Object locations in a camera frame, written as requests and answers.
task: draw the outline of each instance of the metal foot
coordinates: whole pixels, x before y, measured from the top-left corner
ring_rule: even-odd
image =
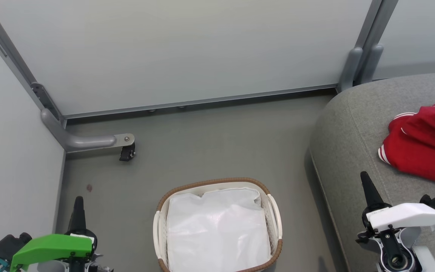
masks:
[[[377,68],[378,61],[380,60],[383,51],[383,45],[375,45],[370,49],[370,54],[366,60],[366,64],[356,79],[357,85],[372,82],[373,73],[375,73],[375,69]]]
[[[359,66],[360,57],[362,57],[362,48],[354,48],[350,50],[345,66],[343,67],[342,75],[340,76],[340,81],[338,81],[337,93],[341,93],[348,88],[353,86],[353,77],[357,72],[357,67]]]
[[[129,146],[133,145],[135,142],[135,136],[130,133],[90,137],[82,137],[70,134],[60,125],[60,123],[47,108],[41,111],[41,120],[67,153]]]
[[[122,147],[122,152],[120,152],[120,161],[128,162],[135,156],[135,143]]]

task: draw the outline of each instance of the white bag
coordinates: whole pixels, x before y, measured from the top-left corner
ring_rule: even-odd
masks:
[[[172,272],[234,272],[262,265],[271,258],[269,239],[255,189],[170,198],[167,253]]]

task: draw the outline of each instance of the white wall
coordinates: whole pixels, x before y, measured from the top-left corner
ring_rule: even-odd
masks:
[[[0,57],[0,239],[54,227],[63,149]]]
[[[399,0],[380,43],[374,79],[435,73],[435,0]]]
[[[0,0],[63,115],[336,84],[371,0]]]

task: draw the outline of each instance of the white laundry basket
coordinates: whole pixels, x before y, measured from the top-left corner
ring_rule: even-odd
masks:
[[[283,227],[281,225],[278,206],[268,189],[261,182],[250,178],[213,179],[211,181],[201,181],[172,189],[160,200],[157,212],[154,216],[153,234],[154,248],[162,271],[170,272],[167,256],[167,211],[169,210],[169,198],[183,193],[193,193],[197,196],[202,196],[205,192],[244,187],[256,189],[261,195],[261,207],[264,209],[266,226],[270,238],[271,259],[262,265],[249,267],[240,272],[262,271],[276,262],[283,245]]]

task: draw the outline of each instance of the gray metal bar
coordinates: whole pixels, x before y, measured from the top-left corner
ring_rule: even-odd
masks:
[[[93,117],[93,116],[116,114],[116,113],[126,113],[126,112],[142,111],[142,110],[155,110],[158,108],[182,107],[187,105],[198,105],[198,104],[223,102],[223,101],[231,101],[231,100],[246,99],[246,98],[265,97],[265,96],[272,96],[272,95],[279,95],[279,94],[286,94],[286,93],[299,93],[301,91],[314,91],[323,88],[335,88],[335,87],[337,87],[337,84],[328,84],[328,85],[320,85],[320,86],[312,86],[312,87],[304,87],[304,88],[292,88],[292,89],[282,90],[282,91],[267,91],[264,93],[251,93],[251,94],[227,96],[227,97],[220,97],[220,98],[193,100],[187,102],[177,102],[177,103],[168,103],[168,104],[142,106],[142,107],[120,108],[117,110],[102,110],[102,111],[94,111],[94,112],[76,113],[76,114],[64,115],[62,117],[64,119],[77,119],[77,118]]]
[[[35,101],[36,105],[41,108],[48,108],[51,110],[52,114],[57,118],[60,119],[62,122],[63,119],[61,118],[62,114],[59,112],[57,106],[53,102],[53,100],[50,98],[48,92],[43,87],[42,89],[36,90],[33,88],[32,85],[39,83],[36,81],[33,73],[29,69],[29,67],[26,65],[25,61],[19,54],[18,50],[12,43],[10,37],[7,35],[5,29],[0,23],[0,53],[2,53],[2,57],[5,59],[5,62],[8,64],[8,66],[11,68],[12,66],[16,69],[11,69],[12,72],[19,78],[19,81],[23,86],[29,85],[32,88],[32,91],[28,91],[28,94],[31,96],[31,98]]]
[[[366,39],[369,36],[370,28],[372,27],[373,21],[375,20],[381,2],[382,0],[372,0],[372,2],[370,3],[366,19],[364,20],[364,24],[362,25],[362,29],[360,30],[359,37],[357,38],[357,42],[355,43],[356,48],[364,47]]]
[[[16,67],[16,65],[14,64],[14,62],[12,62],[8,57],[5,57],[4,53],[0,50],[0,56],[1,58],[5,61],[6,65],[11,69],[11,71],[13,72],[13,74],[16,76],[16,78],[18,79],[19,83],[21,83],[21,85],[23,86],[23,88],[25,89],[25,91],[28,93],[28,95],[31,97],[31,99],[34,101],[34,103],[36,104],[36,106],[38,106],[38,108],[40,110],[44,109],[45,107],[43,106],[43,104],[41,103],[41,101],[38,99],[38,97],[36,96],[36,94],[33,92],[33,90],[31,89],[31,87],[29,86],[28,82],[26,81],[25,77],[21,74],[21,72],[18,70],[18,68]]]
[[[372,48],[362,73],[360,73],[359,77],[355,80],[357,85],[372,82],[373,73],[375,73],[375,69],[377,68],[378,61],[380,60],[383,51],[383,45],[375,45]]]
[[[363,50],[361,47],[354,48],[350,50],[347,61],[345,62],[345,67],[343,67],[342,75],[338,81],[337,93],[341,93],[348,88],[353,86],[353,77],[355,76],[355,71],[359,65],[360,57],[362,56]]]
[[[0,44],[5,49],[6,53],[8,54],[8,57],[12,60],[14,65],[18,68],[18,70],[21,72],[21,74],[24,76],[26,82],[28,84],[31,84],[33,82],[36,82],[35,77],[29,70],[28,66],[26,65],[25,61],[19,54],[18,50],[12,43],[10,37],[7,35],[5,29],[0,23]]]
[[[362,53],[362,57],[359,61],[359,66],[357,72],[355,73],[355,79],[363,77],[361,74],[365,72],[364,69],[370,57],[371,51],[380,41],[380,38],[384,33],[385,27],[392,16],[397,2],[399,2],[399,0],[382,0],[382,2],[380,2],[380,7],[378,8],[375,20],[373,21],[369,35],[367,36],[363,46],[364,53]]]
[[[41,120],[67,153],[129,146],[135,142],[134,135],[130,133],[108,136],[75,136],[66,131],[47,108],[41,111]]]

